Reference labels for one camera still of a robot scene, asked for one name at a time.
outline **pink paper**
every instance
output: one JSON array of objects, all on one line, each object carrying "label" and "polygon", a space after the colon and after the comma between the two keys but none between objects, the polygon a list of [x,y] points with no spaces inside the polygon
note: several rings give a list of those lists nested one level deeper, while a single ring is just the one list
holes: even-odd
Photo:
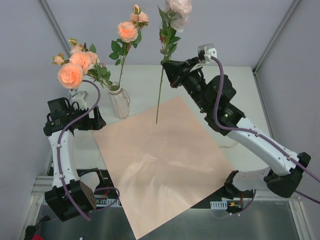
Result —
[{"label": "pink paper", "polygon": [[177,97],[94,131],[94,137],[139,239],[208,197],[233,170]]}]

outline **vase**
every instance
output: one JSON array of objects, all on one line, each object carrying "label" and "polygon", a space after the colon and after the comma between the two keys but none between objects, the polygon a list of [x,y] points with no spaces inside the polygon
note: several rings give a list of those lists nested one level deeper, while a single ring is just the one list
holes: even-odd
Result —
[{"label": "vase", "polygon": [[[119,83],[116,81],[113,81],[112,85],[119,86]],[[116,116],[119,119],[127,118],[130,113],[130,109],[129,109],[130,98],[126,90],[124,90],[120,85],[118,90],[113,91],[108,88],[108,91],[109,91],[112,107]]]}]

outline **wall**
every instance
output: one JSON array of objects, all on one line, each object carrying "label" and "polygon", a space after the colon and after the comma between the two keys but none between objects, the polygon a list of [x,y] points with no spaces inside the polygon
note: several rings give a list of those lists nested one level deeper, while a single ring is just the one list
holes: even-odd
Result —
[{"label": "wall", "polygon": [[36,175],[48,164],[47,101],[66,96],[51,56],[62,51],[36,0],[0,8],[0,235],[17,239]]},{"label": "wall", "polygon": [[[193,0],[193,10],[182,39],[173,55],[185,60],[197,55],[197,47],[214,43],[225,66],[257,64],[271,36],[292,0]],[[134,4],[149,15],[150,24],[143,30],[142,42],[127,57],[128,64],[158,65],[160,54],[157,5],[165,0],[48,0],[66,38],[95,43],[98,54],[107,64],[112,61],[111,40],[118,37],[117,26],[128,21]]]},{"label": "wall", "polygon": [[[274,46],[258,82],[274,137],[284,146],[307,152],[308,166],[320,176],[320,1],[304,0]],[[320,186],[304,174],[298,188],[320,199]],[[320,235],[320,206],[304,206],[316,239]]]}]

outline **gray floor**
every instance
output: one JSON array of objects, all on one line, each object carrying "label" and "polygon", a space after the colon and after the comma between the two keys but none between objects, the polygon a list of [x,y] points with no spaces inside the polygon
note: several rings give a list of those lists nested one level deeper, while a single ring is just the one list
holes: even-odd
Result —
[{"label": "gray floor", "polygon": [[[39,218],[54,214],[43,205]],[[91,213],[91,221],[76,217],[66,222],[41,223],[45,240],[135,240],[122,207]],[[299,239],[288,202],[255,201],[240,217],[223,210],[188,209],[141,240],[295,240]]]}]

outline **white table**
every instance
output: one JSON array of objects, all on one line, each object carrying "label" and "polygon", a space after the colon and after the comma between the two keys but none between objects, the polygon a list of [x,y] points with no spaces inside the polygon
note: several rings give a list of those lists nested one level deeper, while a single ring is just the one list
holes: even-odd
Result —
[{"label": "white table", "polygon": [[[111,71],[111,81],[119,79],[119,66],[107,66]],[[219,75],[217,66],[206,66],[203,69],[204,77],[208,83],[216,75]],[[268,134],[267,123],[261,106],[260,98],[256,88],[255,80],[250,67],[224,67],[224,73],[229,76],[237,94],[231,103],[239,108],[251,119],[265,134]],[[144,112],[155,106],[158,101],[160,65],[126,65],[122,75],[121,85],[128,92],[131,104],[130,115]],[[112,109],[109,93],[106,89],[101,89],[101,99],[98,104],[102,118],[107,124],[120,121]],[[97,100],[97,91],[90,84],[83,83],[79,91],[87,91],[88,106],[92,106]],[[222,136],[213,131],[204,120],[205,114],[201,114],[197,105],[193,102],[183,87],[173,89],[170,87],[165,76],[162,84],[161,102],[166,102],[177,96],[181,96],[188,104],[194,115],[202,123],[214,141],[221,147],[226,158],[235,170],[253,171],[267,167],[267,165],[244,146],[237,144],[234,140]],[[74,157],[77,169],[99,168],[105,170],[106,165],[100,154],[99,148],[91,131],[78,131],[75,133]]]}]

